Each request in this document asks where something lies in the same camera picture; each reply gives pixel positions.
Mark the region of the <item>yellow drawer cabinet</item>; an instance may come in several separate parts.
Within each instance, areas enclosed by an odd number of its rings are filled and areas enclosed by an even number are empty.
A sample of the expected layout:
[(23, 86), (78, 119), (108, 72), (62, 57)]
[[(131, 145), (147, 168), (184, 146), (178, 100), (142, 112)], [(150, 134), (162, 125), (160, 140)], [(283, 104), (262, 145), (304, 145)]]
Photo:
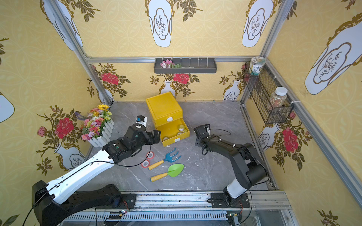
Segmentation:
[[(164, 147), (190, 136), (190, 130), (183, 120), (183, 110), (171, 92), (150, 97), (146, 99), (146, 103), (156, 130), (161, 131), (160, 139)], [(180, 125), (188, 131), (177, 135), (179, 130), (183, 130), (179, 129)]]

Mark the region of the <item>red tape roll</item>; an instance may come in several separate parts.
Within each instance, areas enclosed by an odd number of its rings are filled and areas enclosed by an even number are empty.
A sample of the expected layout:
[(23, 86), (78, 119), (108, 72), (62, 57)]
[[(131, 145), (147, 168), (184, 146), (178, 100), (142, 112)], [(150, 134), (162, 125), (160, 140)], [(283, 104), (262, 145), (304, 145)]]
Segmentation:
[(142, 168), (144, 168), (144, 169), (148, 168), (149, 165), (150, 165), (150, 161), (149, 161), (149, 160), (145, 160), (145, 161), (143, 161), (142, 164), (141, 164)]
[(148, 160), (152, 160), (153, 158), (155, 157), (154, 153), (153, 152), (150, 152), (147, 156), (147, 159)]

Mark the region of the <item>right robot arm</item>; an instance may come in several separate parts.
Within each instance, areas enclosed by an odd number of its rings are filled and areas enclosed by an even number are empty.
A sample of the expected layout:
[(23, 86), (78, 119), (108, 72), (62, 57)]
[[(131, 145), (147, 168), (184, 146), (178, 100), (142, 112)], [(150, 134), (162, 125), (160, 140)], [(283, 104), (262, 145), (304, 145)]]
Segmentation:
[(265, 162), (251, 143), (235, 144), (220, 135), (209, 134), (210, 125), (200, 125), (193, 129), (196, 134), (196, 146), (202, 148), (202, 154), (218, 153), (231, 162), (235, 179), (224, 189), (228, 202), (235, 201), (261, 180), (269, 176)]

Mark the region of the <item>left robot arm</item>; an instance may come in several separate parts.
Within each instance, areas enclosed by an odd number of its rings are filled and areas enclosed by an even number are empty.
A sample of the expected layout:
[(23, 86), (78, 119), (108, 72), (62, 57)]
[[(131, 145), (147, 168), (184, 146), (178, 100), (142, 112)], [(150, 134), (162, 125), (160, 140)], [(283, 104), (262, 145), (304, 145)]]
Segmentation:
[(122, 193), (114, 185), (88, 192), (78, 189), (102, 172), (119, 166), (135, 156), (143, 146), (160, 142), (161, 131), (147, 132), (142, 124), (130, 126), (123, 137), (112, 140), (93, 157), (67, 174), (48, 183), (40, 180), (32, 187), (32, 208), (41, 226), (57, 226), (67, 217), (99, 206), (117, 208), (124, 204)]

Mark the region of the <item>blue toy garden fork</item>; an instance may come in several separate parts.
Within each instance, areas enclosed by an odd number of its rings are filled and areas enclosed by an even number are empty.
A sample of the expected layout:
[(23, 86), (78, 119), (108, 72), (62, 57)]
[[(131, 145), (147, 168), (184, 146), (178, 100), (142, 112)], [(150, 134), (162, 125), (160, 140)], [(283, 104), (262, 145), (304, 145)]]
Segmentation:
[(148, 167), (149, 170), (153, 170), (154, 168), (158, 167), (159, 165), (163, 164), (164, 162), (173, 163), (181, 158), (181, 155), (179, 155), (179, 151), (176, 150), (176, 148), (170, 152), (168, 152), (164, 158), (164, 160), (161, 160), (157, 163), (154, 163)]

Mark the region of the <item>flower basket white fence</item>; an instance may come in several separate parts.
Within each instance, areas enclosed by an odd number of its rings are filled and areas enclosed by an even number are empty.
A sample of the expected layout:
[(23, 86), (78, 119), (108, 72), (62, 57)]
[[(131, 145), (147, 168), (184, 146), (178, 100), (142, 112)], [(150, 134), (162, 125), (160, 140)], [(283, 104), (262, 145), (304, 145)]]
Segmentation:
[(81, 128), (81, 138), (93, 147), (105, 146), (111, 138), (114, 121), (111, 118), (110, 106), (100, 104), (88, 113)]

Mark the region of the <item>green toy garden shovel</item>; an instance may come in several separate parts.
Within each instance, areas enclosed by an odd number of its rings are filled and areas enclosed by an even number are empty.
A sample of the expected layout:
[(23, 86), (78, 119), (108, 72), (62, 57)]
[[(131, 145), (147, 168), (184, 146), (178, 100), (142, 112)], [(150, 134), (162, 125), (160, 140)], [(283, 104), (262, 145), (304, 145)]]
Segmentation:
[(183, 164), (173, 164), (168, 168), (168, 172), (153, 176), (150, 178), (150, 181), (155, 182), (166, 176), (170, 176), (172, 178), (177, 177), (183, 171), (183, 169), (184, 169)]

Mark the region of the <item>pink artificial flowers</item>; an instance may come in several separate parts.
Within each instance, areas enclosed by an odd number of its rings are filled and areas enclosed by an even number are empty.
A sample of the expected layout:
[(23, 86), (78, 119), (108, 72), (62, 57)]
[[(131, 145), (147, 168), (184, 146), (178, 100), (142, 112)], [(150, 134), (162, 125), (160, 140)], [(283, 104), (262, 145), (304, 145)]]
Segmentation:
[(180, 64), (175, 64), (172, 60), (163, 60), (160, 63), (161, 68), (168, 69), (168, 68), (181, 68), (182, 66)]

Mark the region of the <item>white lid snack jar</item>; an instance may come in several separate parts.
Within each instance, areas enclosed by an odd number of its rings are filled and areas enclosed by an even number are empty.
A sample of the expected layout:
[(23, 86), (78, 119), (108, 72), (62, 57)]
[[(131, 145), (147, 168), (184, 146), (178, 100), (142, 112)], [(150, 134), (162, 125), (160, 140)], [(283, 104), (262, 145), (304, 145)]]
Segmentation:
[(282, 107), (287, 98), (287, 92), (288, 90), (285, 87), (277, 87), (270, 95), (268, 109), (272, 110), (277, 107)]

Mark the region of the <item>jar with patterned lid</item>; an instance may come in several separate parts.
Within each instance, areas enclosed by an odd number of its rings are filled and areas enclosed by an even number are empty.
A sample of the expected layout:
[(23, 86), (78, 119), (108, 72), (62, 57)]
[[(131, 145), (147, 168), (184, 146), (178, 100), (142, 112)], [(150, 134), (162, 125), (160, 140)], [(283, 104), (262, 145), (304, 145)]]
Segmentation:
[(249, 73), (251, 75), (258, 76), (261, 71), (264, 68), (264, 65), (266, 63), (266, 59), (264, 57), (256, 56), (251, 58), (250, 64), (249, 64)]

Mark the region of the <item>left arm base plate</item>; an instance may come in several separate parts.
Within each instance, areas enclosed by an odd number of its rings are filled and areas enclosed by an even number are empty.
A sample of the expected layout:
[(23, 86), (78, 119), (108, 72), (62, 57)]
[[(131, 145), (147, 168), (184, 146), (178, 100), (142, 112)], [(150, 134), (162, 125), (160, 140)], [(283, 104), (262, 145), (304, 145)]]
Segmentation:
[(112, 207), (116, 209), (133, 209), (135, 207), (137, 195), (130, 193), (130, 194), (121, 194), (116, 196), (113, 200)]

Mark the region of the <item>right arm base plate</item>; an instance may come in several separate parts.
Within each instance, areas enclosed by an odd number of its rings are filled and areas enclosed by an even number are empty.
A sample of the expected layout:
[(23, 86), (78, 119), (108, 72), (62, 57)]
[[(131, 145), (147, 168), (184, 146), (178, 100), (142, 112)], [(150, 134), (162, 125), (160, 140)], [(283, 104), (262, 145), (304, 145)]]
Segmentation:
[(214, 209), (221, 208), (250, 208), (250, 198), (247, 194), (242, 194), (238, 198), (231, 198), (226, 193), (212, 193), (207, 202), (211, 204)]

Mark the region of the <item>grey wall shelf tray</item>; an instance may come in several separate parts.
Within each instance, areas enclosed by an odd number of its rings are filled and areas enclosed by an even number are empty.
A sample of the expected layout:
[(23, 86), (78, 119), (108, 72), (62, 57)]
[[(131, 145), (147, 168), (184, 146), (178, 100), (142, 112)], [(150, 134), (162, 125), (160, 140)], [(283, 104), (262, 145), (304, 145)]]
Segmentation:
[[(161, 68), (163, 60), (172, 60), (175, 64), (180, 64), (181, 68)], [(163, 57), (156, 58), (154, 62), (154, 73), (157, 74), (177, 74), (177, 73), (216, 73), (218, 69), (216, 59), (212, 57)]]

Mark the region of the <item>aluminium rail frame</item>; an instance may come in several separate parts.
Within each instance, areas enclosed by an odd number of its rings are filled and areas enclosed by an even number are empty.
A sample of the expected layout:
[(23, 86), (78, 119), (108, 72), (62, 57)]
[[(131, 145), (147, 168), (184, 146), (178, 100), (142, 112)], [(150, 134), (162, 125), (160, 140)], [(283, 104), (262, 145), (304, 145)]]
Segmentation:
[(284, 191), (248, 191), (250, 208), (214, 209), (207, 202), (220, 191), (126, 192), (136, 194), (133, 209), (91, 208), (75, 213), (59, 225), (116, 225), (119, 222), (222, 221), (232, 226), (297, 226), (297, 218)]

